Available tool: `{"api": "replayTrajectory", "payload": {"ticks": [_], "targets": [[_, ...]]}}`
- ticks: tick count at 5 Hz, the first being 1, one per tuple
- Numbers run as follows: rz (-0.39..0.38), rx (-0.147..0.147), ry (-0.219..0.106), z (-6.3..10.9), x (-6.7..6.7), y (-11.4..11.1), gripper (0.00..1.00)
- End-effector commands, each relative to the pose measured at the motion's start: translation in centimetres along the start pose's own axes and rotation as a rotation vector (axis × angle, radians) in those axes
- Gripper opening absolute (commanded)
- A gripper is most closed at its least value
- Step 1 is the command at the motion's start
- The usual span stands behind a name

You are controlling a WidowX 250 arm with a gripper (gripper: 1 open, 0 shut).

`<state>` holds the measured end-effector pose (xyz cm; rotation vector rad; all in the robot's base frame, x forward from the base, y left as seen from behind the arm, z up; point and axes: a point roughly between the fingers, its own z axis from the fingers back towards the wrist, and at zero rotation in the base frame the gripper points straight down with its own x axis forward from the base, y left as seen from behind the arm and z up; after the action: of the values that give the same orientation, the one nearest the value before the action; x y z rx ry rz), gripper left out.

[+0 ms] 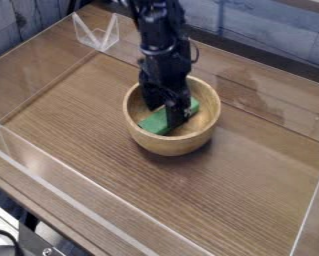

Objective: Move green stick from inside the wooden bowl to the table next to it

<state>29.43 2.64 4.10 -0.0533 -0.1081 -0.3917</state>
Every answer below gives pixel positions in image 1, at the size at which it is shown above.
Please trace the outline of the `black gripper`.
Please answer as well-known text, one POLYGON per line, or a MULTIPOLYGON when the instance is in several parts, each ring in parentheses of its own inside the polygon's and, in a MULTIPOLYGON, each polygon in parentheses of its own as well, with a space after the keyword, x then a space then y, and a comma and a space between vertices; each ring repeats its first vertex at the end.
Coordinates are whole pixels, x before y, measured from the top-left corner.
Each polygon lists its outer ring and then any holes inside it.
POLYGON ((142 42, 141 52, 140 82, 145 103, 152 111, 166 105, 169 127, 177 128, 192 116, 188 85, 193 68, 190 40, 142 42))

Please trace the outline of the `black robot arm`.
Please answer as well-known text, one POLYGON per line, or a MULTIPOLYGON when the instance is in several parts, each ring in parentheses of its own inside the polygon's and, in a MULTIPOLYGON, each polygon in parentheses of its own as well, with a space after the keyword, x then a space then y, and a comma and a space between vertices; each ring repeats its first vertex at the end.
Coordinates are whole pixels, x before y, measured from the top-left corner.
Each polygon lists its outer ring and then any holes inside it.
POLYGON ((168 124, 177 128, 190 117, 192 44, 180 0, 128 0, 141 35, 140 85, 150 110, 166 107, 168 124))

